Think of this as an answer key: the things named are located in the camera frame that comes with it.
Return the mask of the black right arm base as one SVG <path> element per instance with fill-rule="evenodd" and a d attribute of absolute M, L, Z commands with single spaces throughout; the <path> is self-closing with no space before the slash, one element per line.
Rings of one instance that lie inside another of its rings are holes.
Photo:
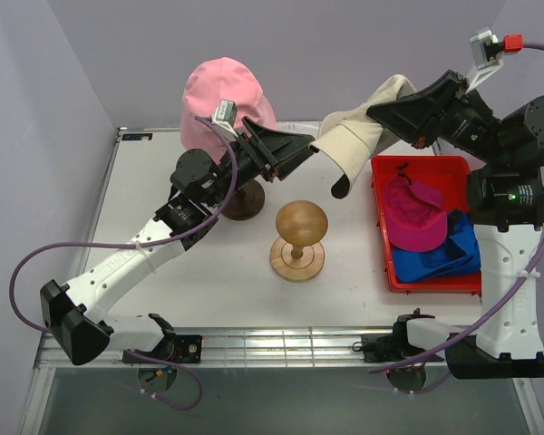
<path fill-rule="evenodd" d="M 363 334 L 351 349 L 361 353 L 366 363 L 399 362 L 424 352 L 409 344 L 405 333 Z"/>

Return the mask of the cream bucket hat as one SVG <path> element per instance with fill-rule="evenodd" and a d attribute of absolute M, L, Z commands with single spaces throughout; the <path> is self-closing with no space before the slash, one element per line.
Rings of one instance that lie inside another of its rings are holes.
<path fill-rule="evenodd" d="M 370 119 L 366 115 L 367 109 L 413 93 L 415 88 L 409 79 L 395 74 L 363 104 L 349 111 L 332 112 L 323 119 L 311 149 L 323 152 L 342 171 L 339 180 L 331 187 L 334 198 L 345 198 L 367 161 L 400 140 L 379 122 Z"/>

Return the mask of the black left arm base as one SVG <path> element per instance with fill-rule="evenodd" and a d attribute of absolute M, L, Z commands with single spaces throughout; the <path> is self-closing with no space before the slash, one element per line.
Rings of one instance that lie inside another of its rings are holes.
<path fill-rule="evenodd" d="M 202 352 L 201 335 L 172 335 L 163 337 L 151 351 L 135 350 L 135 356 L 124 351 L 121 361 L 123 363 L 144 363 L 139 356 L 157 360 L 193 364 L 200 363 Z"/>

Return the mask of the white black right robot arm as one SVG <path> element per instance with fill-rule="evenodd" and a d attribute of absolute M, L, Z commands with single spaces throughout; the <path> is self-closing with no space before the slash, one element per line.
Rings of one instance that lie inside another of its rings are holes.
<path fill-rule="evenodd" d="M 393 337 L 407 353 L 401 365 L 440 356 L 458 379 L 544 378 L 536 314 L 544 253 L 544 95 L 498 119 L 450 71 L 366 113 L 417 149 L 442 139 L 483 163 L 466 190 L 481 254 L 481 317 L 457 331 L 430 315 L 400 316 Z"/>

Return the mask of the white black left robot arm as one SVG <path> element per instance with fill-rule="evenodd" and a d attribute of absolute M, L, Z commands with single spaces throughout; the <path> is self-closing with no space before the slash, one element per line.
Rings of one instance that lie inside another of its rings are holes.
<path fill-rule="evenodd" d="M 83 274 L 40 290 L 44 325 L 76 366 L 107 350 L 176 360 L 177 335 L 158 314 L 112 317 L 129 291 L 165 263 L 193 248 L 217 223 L 233 194 L 256 177 L 283 180 L 312 156 L 313 136 L 265 128 L 250 118 L 245 131 L 223 138 L 226 154 L 215 161 L 201 149 L 187 150 L 170 176 L 166 204 L 125 245 Z"/>

